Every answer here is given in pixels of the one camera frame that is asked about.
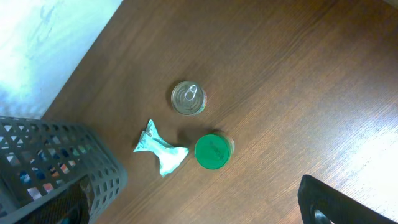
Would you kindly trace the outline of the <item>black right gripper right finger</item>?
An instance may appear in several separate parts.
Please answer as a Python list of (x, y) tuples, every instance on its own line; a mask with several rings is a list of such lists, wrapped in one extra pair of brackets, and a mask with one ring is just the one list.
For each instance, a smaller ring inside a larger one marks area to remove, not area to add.
[(397, 224), (311, 175), (302, 176), (298, 204), (304, 224)]

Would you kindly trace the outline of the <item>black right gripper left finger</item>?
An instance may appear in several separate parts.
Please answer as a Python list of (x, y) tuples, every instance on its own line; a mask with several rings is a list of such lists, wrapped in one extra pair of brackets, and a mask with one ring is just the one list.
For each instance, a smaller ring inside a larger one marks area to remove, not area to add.
[(24, 217), (24, 223), (88, 224), (93, 204), (93, 188), (88, 177), (82, 177), (45, 205)]

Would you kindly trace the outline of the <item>teal plastic packet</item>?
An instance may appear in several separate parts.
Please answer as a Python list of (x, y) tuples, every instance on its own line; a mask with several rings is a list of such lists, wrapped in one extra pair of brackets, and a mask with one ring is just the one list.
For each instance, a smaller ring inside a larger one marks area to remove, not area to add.
[(162, 177), (171, 174), (187, 157), (189, 149), (174, 147), (159, 135), (153, 120), (149, 120), (146, 129), (141, 132), (134, 152), (149, 151), (159, 159), (159, 173)]

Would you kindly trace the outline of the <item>green-lidded glass jar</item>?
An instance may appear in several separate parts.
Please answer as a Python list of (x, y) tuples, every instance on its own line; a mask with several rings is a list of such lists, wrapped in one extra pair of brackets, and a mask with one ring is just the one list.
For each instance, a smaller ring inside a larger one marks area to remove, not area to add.
[(232, 158), (235, 144), (223, 132), (202, 136), (195, 144), (195, 158), (199, 165), (209, 170), (224, 167)]

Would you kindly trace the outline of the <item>silver pull-tab tin can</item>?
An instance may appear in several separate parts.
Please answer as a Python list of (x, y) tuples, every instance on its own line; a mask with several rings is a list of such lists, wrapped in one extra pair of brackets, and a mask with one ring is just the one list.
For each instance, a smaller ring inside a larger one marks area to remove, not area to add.
[(171, 93), (171, 104), (176, 112), (184, 116), (200, 114), (206, 107), (207, 94), (196, 82), (182, 81)]

